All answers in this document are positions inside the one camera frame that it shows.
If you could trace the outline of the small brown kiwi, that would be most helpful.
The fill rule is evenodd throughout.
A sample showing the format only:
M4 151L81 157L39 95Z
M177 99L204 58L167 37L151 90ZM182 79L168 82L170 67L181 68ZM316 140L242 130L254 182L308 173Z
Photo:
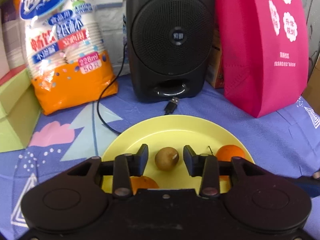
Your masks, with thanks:
M171 171L179 161L179 153L175 148L165 147L155 155L155 164L159 170Z

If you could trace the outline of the orange tangerine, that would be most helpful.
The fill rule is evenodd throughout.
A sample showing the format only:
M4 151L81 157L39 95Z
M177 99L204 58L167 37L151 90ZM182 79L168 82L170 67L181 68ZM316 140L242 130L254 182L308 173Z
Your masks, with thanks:
M236 145L225 145L218 149L215 155L218 161L231 161L233 157L246 158L242 148Z

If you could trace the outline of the pink shopping bag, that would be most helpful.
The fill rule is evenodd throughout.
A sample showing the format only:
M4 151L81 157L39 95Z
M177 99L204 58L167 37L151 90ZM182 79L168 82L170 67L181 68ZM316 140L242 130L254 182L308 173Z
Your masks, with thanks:
M306 88L308 31L301 0L216 0L225 97L255 118Z

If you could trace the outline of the yellow plastic plate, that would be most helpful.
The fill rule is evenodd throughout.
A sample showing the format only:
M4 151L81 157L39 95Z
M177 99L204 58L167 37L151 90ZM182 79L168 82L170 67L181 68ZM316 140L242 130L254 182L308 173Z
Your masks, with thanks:
M135 154L142 144L149 148L144 176L153 179L160 189L199 190L200 177L191 177L180 158L172 171L161 171L155 164L157 152L164 147L175 148L183 155L185 145L196 154L215 154L224 145L236 145L253 161L245 146L228 130L201 118L188 115L164 115L142 121L124 131L105 151L102 160L111 161L124 153Z

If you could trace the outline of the orange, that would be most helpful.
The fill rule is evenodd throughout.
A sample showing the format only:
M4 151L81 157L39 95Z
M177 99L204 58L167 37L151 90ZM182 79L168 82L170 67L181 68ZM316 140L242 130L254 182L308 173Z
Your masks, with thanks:
M138 189L158 189L158 184L147 176L130 177L133 194L135 195Z

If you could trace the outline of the paper cups package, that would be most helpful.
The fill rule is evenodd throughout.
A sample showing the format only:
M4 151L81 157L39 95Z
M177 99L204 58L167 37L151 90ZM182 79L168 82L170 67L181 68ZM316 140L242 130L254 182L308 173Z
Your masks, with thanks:
M27 70L45 115L114 95L94 0L15 0Z

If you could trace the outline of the cardboard box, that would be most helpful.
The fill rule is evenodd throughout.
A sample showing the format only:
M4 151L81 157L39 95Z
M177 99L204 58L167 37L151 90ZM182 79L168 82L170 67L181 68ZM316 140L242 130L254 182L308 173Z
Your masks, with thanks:
M303 93L303 98L309 103L313 110L319 114L320 108L320 57L312 71L308 85Z

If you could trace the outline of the blue patterned tablecloth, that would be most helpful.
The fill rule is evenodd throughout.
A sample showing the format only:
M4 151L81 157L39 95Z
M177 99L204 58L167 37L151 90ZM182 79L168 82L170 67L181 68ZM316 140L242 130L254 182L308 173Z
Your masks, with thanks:
M1 233L17 239L27 230L20 214L23 195L94 155L102 155L117 133L164 113L166 102L142 103L129 75L119 91L100 104L88 103L40 116L27 148L1 154ZM319 116L304 98L254 118L231 104L223 91L205 84L194 98L182 99L176 114L210 120L234 134L261 167L290 177L319 170Z

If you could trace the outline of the black speaker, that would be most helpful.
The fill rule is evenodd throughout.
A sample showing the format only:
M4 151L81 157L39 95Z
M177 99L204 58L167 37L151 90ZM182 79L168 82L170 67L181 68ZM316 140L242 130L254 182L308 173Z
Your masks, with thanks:
M140 101L191 98L202 90L215 0L126 0L133 90Z

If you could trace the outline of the green shoe box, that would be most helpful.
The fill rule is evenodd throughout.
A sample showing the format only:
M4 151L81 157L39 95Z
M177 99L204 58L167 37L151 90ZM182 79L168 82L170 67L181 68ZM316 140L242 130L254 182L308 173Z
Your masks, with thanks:
M1 152L28 146L41 113L27 70L1 85Z

